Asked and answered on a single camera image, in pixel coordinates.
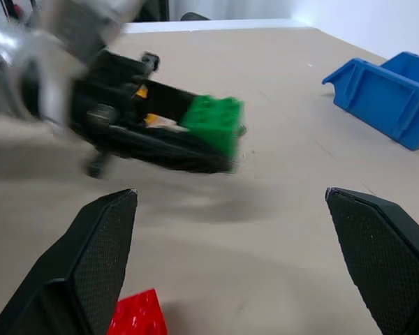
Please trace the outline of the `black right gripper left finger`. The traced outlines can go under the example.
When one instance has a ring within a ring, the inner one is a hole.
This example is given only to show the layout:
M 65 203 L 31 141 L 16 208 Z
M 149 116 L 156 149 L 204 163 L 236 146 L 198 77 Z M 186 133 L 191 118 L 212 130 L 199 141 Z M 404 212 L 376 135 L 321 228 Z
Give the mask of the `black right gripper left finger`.
M 0 313 L 0 334 L 106 334 L 122 290 L 138 194 L 85 205 Z

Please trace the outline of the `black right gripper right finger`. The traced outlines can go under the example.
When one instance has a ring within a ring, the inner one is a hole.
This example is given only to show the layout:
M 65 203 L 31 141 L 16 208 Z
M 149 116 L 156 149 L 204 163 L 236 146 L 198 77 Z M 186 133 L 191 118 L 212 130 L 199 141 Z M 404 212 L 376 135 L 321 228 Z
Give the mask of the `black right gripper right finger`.
M 419 225 L 396 203 L 325 192 L 349 275 L 382 334 L 419 334 Z

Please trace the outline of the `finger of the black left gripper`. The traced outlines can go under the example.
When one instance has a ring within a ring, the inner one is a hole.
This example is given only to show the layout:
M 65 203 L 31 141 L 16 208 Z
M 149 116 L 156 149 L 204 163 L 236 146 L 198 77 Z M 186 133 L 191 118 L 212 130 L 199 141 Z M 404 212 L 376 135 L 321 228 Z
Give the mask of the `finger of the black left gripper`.
M 140 103 L 140 111 L 181 123 L 196 94 L 175 87 L 145 80 L 147 97 Z
M 110 126 L 105 143 L 114 153 L 168 170 L 193 174 L 231 172 L 233 159 L 188 132 L 164 128 Z

